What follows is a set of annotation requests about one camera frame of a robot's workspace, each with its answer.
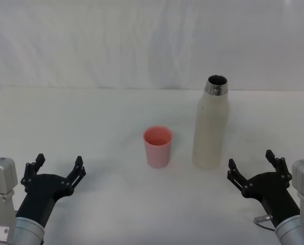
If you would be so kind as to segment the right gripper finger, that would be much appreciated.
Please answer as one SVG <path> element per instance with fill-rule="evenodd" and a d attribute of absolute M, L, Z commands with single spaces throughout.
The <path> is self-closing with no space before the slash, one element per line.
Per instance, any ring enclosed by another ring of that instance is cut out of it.
<path fill-rule="evenodd" d="M 227 179 L 241 192 L 244 198 L 252 198 L 252 182 L 238 170 L 233 159 L 228 161 Z"/>
<path fill-rule="evenodd" d="M 281 180 L 284 181 L 286 185 L 290 185 L 290 181 L 292 180 L 292 175 L 288 171 L 285 158 L 284 157 L 277 158 L 272 150 L 267 150 L 265 157 L 268 160 L 268 162 L 270 162 L 272 166 L 275 168 L 275 171 L 279 175 Z"/>

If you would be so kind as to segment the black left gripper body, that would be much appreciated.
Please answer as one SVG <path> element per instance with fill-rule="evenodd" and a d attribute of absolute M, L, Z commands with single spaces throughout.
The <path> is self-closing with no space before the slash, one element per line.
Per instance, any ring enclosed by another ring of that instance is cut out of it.
<path fill-rule="evenodd" d="M 73 194 L 66 178 L 54 174 L 39 174 L 21 179 L 26 196 L 16 217 L 27 218 L 45 227 L 56 202 Z"/>

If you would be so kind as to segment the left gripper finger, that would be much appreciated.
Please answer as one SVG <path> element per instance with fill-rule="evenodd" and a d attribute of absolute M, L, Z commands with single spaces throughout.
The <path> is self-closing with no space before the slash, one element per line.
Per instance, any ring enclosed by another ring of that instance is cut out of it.
<path fill-rule="evenodd" d="M 21 184 L 28 185 L 32 181 L 33 177 L 37 175 L 39 169 L 43 166 L 44 162 L 45 162 L 44 154 L 40 153 L 36 157 L 35 162 L 26 163 L 24 176 L 21 179 Z"/>
<path fill-rule="evenodd" d="M 74 189 L 85 175 L 86 171 L 85 167 L 83 166 L 83 159 L 81 156 L 78 156 L 73 170 L 61 182 L 63 195 L 72 195 L 74 193 Z"/>

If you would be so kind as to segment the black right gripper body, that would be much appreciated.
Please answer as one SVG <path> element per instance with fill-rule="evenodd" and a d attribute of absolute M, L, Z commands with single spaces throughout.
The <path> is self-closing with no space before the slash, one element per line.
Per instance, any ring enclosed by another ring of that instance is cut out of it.
<path fill-rule="evenodd" d="M 275 172 L 258 174 L 243 184 L 243 197 L 259 201 L 272 216 L 277 227 L 281 222 L 300 214 L 300 209 L 287 191 L 287 183 Z"/>

